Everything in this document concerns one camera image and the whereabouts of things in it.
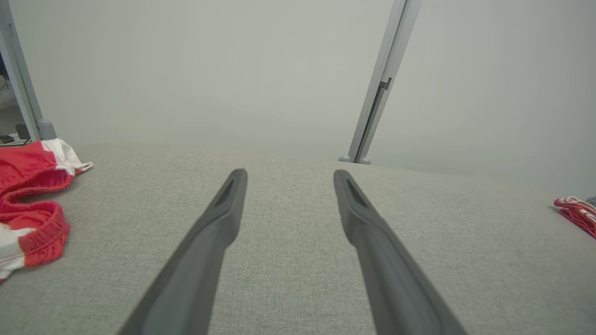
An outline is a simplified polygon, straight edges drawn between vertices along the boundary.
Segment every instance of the gray plastic foot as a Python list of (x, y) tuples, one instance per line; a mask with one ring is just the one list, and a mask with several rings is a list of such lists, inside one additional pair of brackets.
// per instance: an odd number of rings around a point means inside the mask
[(41, 134), (41, 139), (54, 139), (56, 136), (56, 131), (54, 130), (54, 125), (46, 119), (41, 119), (38, 121), (39, 133)]

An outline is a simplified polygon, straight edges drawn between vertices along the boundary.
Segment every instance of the black object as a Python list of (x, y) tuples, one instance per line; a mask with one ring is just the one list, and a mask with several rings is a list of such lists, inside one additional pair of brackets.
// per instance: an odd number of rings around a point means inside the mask
[(343, 230), (356, 247), (377, 334), (466, 334), (352, 176), (333, 175)]
[(31, 139), (29, 136), (29, 131), (27, 130), (27, 126), (24, 124), (16, 125), (15, 128), (17, 129), (18, 137), (20, 139)]
[(12, 138), (8, 135), (0, 135), (0, 141), (2, 141), (2, 143), (10, 143), (10, 142), (14, 142), (14, 138)]
[(238, 230), (246, 170), (234, 170), (159, 273), (121, 334), (206, 334), (225, 249)]

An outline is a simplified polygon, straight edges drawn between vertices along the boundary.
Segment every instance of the gray fabric surface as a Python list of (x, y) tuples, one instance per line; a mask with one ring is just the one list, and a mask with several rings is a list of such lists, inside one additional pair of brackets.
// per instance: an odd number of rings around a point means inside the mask
[(333, 191), (347, 169), (470, 334), (596, 329), (596, 240), (556, 195), (340, 162), (214, 156), (148, 145), (76, 148), (64, 256), (0, 286), (0, 334), (115, 334), (234, 168), (249, 173), (210, 334), (374, 334)]

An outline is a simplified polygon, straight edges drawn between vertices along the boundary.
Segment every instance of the folded red cloth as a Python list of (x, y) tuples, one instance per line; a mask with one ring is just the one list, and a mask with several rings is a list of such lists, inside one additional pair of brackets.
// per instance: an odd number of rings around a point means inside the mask
[(21, 198), (62, 190), (92, 165), (59, 138), (0, 148), (0, 283), (15, 269), (59, 258), (70, 231), (58, 203)]
[(559, 213), (596, 238), (596, 207), (576, 197), (558, 198), (554, 205)]

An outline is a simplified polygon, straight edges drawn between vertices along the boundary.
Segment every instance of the red fabric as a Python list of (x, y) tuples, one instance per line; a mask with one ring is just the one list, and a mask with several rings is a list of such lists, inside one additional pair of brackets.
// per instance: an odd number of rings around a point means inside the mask
[(585, 215), (581, 214), (581, 210), (586, 211), (585, 206), (579, 206), (577, 204), (562, 203), (562, 198), (556, 199), (554, 205), (557, 207), (563, 207), (559, 210), (559, 213), (573, 222), (579, 228), (582, 228), (585, 232), (596, 238), (596, 225), (593, 221), (586, 218)]
[(56, 166), (54, 153), (45, 151), (41, 142), (0, 148), (0, 222), (13, 230), (35, 229), (18, 238), (25, 266), (59, 258), (70, 231), (58, 203), (23, 202), (26, 196), (62, 190), (72, 182), (73, 176)]

